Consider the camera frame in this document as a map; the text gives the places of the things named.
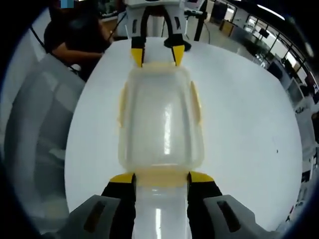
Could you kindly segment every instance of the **desk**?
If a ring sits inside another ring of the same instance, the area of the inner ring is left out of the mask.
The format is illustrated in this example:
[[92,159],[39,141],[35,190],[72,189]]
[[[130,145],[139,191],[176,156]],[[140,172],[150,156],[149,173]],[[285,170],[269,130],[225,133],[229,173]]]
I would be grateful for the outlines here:
[[[148,38],[145,62],[172,61],[164,38]],[[302,147],[290,101],[278,79],[246,58],[192,42],[182,65],[196,83],[202,105],[205,159],[197,171],[214,177],[274,230],[295,204],[302,175]],[[71,123],[65,190],[73,211],[110,178],[118,162],[119,95],[134,67],[131,42],[115,42],[88,80]]]

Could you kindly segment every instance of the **plastic food container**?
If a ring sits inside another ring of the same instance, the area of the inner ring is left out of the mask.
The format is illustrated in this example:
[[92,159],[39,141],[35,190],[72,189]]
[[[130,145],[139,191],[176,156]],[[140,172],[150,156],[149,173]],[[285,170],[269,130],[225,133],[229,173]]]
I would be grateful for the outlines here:
[[133,69],[121,93],[118,121],[119,161],[127,171],[188,171],[203,161],[200,103],[181,66],[149,63]]

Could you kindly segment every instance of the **white table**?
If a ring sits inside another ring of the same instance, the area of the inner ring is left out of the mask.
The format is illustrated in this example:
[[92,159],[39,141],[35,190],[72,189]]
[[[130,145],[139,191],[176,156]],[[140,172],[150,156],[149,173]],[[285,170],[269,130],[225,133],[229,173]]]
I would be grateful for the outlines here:
[[[145,62],[172,61],[163,40],[148,38]],[[70,211],[125,172],[118,162],[117,116],[134,67],[130,46],[119,41],[106,51],[75,110],[65,159]],[[298,125],[280,82],[246,58],[198,42],[182,65],[202,105],[205,160],[196,171],[211,175],[264,229],[276,229],[297,200],[302,174]]]

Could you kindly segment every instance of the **ceiling light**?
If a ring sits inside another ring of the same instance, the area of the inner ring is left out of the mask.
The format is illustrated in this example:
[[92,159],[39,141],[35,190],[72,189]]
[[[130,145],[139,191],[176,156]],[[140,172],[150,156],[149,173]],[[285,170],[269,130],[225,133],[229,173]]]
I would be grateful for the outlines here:
[[285,18],[283,16],[279,15],[278,13],[276,13],[276,12],[274,12],[274,11],[264,7],[264,6],[261,6],[259,4],[257,4],[257,6],[260,7],[261,9],[263,9],[263,10],[266,10],[266,11],[272,13],[273,15],[276,15],[277,17],[281,18],[282,20],[285,20]]

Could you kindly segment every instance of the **person's arm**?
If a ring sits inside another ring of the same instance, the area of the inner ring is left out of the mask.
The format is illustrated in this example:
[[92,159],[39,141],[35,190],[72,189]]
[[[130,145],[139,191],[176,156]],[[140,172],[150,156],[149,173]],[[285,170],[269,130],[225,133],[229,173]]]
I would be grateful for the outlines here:
[[96,60],[102,57],[102,53],[95,52],[84,52],[84,51],[74,51],[69,50],[65,43],[62,43],[57,48],[55,48],[52,53],[60,58],[65,63],[70,65],[81,64],[90,60]]
[[101,20],[99,20],[99,26],[100,26],[100,31],[103,36],[103,38],[109,42],[114,42],[114,39],[111,36],[111,32],[108,30],[108,28],[103,24]]

